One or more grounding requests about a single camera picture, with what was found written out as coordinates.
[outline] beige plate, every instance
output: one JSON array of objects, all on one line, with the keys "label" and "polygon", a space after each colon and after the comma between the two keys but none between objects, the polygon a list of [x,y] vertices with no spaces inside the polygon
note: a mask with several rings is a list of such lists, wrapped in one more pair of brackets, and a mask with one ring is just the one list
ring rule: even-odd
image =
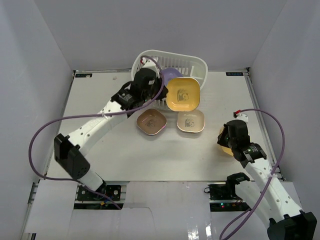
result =
[{"label": "beige plate", "polygon": [[196,109],[190,112],[179,112],[177,126],[181,131],[199,133],[205,128],[205,115]]},{"label": "beige plate", "polygon": [[169,81],[166,86],[166,104],[176,112],[190,112],[200,103],[200,85],[192,77],[177,77]]},{"label": "beige plate", "polygon": [[155,109],[148,109],[136,120],[138,127],[148,135],[156,135],[167,124],[166,117]]}]

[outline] white basket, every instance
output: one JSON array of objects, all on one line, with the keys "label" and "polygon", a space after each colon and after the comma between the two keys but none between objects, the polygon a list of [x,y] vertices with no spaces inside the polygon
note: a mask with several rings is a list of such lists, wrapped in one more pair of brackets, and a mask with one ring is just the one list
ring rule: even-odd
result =
[{"label": "white basket", "polygon": [[[140,53],[134,61],[131,69],[132,80],[134,79],[135,74],[143,66],[140,62],[142,55],[158,58],[157,62],[160,64],[162,69],[174,68],[177,69],[184,77],[196,79],[200,84],[200,89],[202,89],[206,83],[208,66],[201,58],[158,50],[147,50]],[[161,110],[170,110],[167,106],[166,99],[154,101],[153,106]]]}]

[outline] purple cable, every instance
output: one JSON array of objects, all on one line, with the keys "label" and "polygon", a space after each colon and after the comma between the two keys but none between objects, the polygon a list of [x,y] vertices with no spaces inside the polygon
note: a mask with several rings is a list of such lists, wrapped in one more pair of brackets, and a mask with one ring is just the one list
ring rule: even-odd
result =
[{"label": "purple cable", "polygon": [[[277,170],[277,167],[279,166],[283,156],[284,156],[284,152],[285,152],[285,146],[286,146],[286,139],[285,139],[285,132],[284,132],[284,129],[281,125],[281,123],[278,121],[278,119],[276,119],[275,116],[273,116],[272,114],[264,111],[264,110],[260,110],[260,109],[255,109],[255,108],[248,108],[248,109],[244,109],[244,110],[239,110],[238,112],[239,113],[243,113],[243,112],[248,112],[248,111],[256,111],[256,112],[261,112],[261,113],[264,113],[264,114],[267,114],[269,115],[271,118],[273,118],[276,123],[278,124],[279,128],[280,128],[280,131],[281,131],[281,135],[282,135],[282,148],[281,148],[281,152],[280,152],[280,155],[279,155],[279,158],[276,162],[276,164],[274,165],[272,171],[271,171],[271,175],[273,175],[275,173],[275,171]],[[266,194],[266,191],[271,183],[271,180],[272,180],[272,177],[269,177],[268,178],[268,181],[266,182],[265,184],[265,187],[264,189],[262,190],[258,200],[256,201],[255,205],[253,206],[253,208],[251,209],[251,211],[249,212],[249,214],[247,216],[245,216],[245,218],[242,220],[242,222],[228,235],[226,236],[225,238],[222,239],[223,237],[223,234],[225,233],[225,231],[231,226],[231,224],[233,224],[237,219],[239,219],[241,216],[243,216],[245,214],[242,213],[240,216],[236,217],[234,220],[232,220],[222,231],[222,233],[220,234],[220,237],[219,237],[219,240],[228,240],[229,238],[231,238],[236,232],[239,231],[239,229],[241,229],[241,227],[247,222],[247,220],[251,217],[251,215],[255,212],[255,210],[257,209],[258,205],[261,203],[262,199],[264,198],[265,194]]]},{"label": "purple cable", "polygon": [[[161,79],[161,87],[160,87],[160,90],[159,92],[154,96],[154,98],[151,99],[151,101],[147,102],[146,104],[144,104],[143,106],[140,106],[140,107],[137,107],[137,108],[134,108],[134,109],[131,109],[131,110],[127,110],[127,111],[120,111],[120,112],[109,112],[109,113],[105,113],[104,115],[105,116],[115,116],[115,115],[122,115],[122,114],[131,114],[131,113],[134,113],[138,110],[141,110],[141,109],[144,109],[145,107],[149,106],[153,101],[155,101],[159,95],[161,94],[162,90],[164,89],[164,86],[165,86],[165,81],[164,81],[164,78],[163,78],[163,73],[162,73],[162,68],[161,66],[157,63],[157,61],[155,61],[152,57],[150,56],[147,56],[147,55],[142,55],[141,56],[141,59],[142,58],[147,58],[149,60],[151,60],[152,62],[154,62],[154,64],[156,65],[156,67],[159,69],[159,73],[160,73],[160,79]],[[34,142],[37,138],[37,136],[39,135],[39,133],[45,129],[47,126],[51,125],[51,124],[54,124],[56,122],[60,122],[62,120],[67,120],[67,119],[81,119],[81,118],[94,118],[94,117],[101,117],[101,114],[86,114],[86,115],[74,115],[74,116],[64,116],[64,117],[61,117],[61,118],[57,118],[57,119],[54,119],[54,120],[51,120],[49,122],[47,122],[46,124],[44,124],[42,127],[40,127],[36,132],[35,134],[33,135],[33,137],[31,138],[31,141],[30,141],[30,144],[29,144],[29,148],[28,148],[28,158],[29,158],[29,164],[30,164],[30,167],[32,168],[33,172],[38,175],[40,178],[43,178],[43,179],[48,179],[48,180],[53,180],[53,181],[74,181],[74,182],[77,182],[77,183],[80,183],[78,180],[75,180],[75,179],[72,179],[72,178],[56,178],[56,177],[49,177],[49,176],[45,176],[45,175],[42,175],[40,172],[37,171],[37,169],[35,168],[35,165],[32,161],[32,147],[34,145]],[[102,193],[99,193],[99,192],[96,192],[92,189],[89,189],[87,187],[87,190],[89,190],[90,192],[94,193],[94,194],[97,194],[99,196],[103,196],[105,198],[107,198],[110,202],[112,202],[118,209],[121,209],[114,201],[112,201],[111,198],[109,198],[108,196],[106,195],[103,195]]]}]

